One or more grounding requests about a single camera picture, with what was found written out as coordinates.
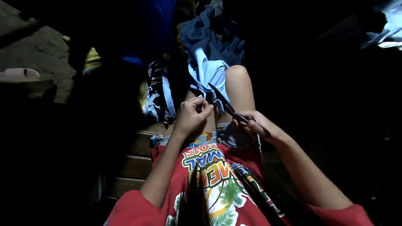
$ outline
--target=knee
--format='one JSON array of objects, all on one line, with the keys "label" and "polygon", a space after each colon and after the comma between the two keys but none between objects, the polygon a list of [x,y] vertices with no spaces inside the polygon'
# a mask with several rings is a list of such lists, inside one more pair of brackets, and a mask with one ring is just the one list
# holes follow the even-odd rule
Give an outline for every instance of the knee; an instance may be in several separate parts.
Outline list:
[{"label": "knee", "polygon": [[225,71],[226,79],[250,79],[247,69],[241,65],[234,65]]}]

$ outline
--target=hand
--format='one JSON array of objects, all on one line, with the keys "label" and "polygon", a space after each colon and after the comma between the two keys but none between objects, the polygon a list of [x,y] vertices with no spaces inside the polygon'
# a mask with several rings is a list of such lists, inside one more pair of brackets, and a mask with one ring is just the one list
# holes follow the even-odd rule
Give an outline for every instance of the hand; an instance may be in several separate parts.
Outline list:
[{"label": "hand", "polygon": [[[196,111],[197,106],[202,106],[201,112]],[[174,131],[184,138],[187,138],[192,132],[197,130],[213,112],[213,105],[202,97],[194,97],[188,101],[182,102],[180,111],[174,125]]]},{"label": "hand", "polygon": [[240,123],[240,125],[243,125],[242,128],[247,132],[251,131],[259,134],[267,142],[273,143],[276,140],[286,141],[291,139],[287,133],[258,111],[243,111],[239,112],[239,114],[248,119],[247,125],[244,122]]}]

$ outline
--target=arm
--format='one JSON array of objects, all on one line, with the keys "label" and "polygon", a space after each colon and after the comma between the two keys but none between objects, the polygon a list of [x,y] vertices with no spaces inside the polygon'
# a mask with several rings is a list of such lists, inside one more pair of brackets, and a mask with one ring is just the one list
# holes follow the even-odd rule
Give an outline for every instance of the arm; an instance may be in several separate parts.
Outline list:
[{"label": "arm", "polygon": [[[260,134],[264,140],[275,146],[300,195],[307,203],[335,210],[353,205],[348,197],[321,172],[296,141],[281,128],[257,111],[240,114],[250,119],[246,129]],[[256,122],[264,126],[271,136],[267,136]]]},{"label": "arm", "polygon": [[[203,106],[201,113],[196,112],[197,105]],[[202,97],[181,103],[180,113],[165,151],[140,189],[142,195],[156,207],[160,208],[165,200],[181,146],[187,136],[200,127],[212,112],[213,105],[209,105]]]}]

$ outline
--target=pile of clothes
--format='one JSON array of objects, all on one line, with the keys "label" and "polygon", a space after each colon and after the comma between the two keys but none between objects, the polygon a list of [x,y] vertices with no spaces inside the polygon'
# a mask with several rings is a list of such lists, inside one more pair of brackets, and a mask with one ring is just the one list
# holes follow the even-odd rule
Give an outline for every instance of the pile of clothes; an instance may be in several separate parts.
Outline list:
[{"label": "pile of clothes", "polygon": [[[222,103],[208,83],[213,84],[230,101],[226,94],[225,70],[233,65],[240,65],[244,57],[245,42],[238,35],[240,26],[230,20],[231,10],[223,8],[222,1],[212,0],[210,5],[193,20],[181,23],[178,28],[180,48],[187,53],[188,70],[191,75],[190,86],[200,96],[212,94],[212,101],[224,114]],[[171,123],[177,112],[169,85],[168,67],[163,60],[148,65],[147,103],[144,113],[156,121]]]}]

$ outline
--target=red t-shirt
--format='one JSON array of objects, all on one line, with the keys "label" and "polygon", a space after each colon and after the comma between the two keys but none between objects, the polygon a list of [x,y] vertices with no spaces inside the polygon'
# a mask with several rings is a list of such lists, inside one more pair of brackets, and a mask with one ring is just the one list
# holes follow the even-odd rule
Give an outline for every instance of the red t-shirt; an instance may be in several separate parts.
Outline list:
[{"label": "red t-shirt", "polygon": [[[152,149],[154,166],[164,149],[165,146]],[[232,163],[238,163],[250,169],[257,178],[264,178],[261,154],[237,152],[221,144],[206,144],[180,152],[161,208],[152,205],[140,191],[129,191],[116,203],[104,226],[176,225],[179,199],[183,189],[187,189],[188,176],[195,162],[203,176],[209,217],[214,225],[223,222],[233,226],[270,225],[230,167]],[[343,210],[310,207],[328,225],[373,225],[360,205]]]}]

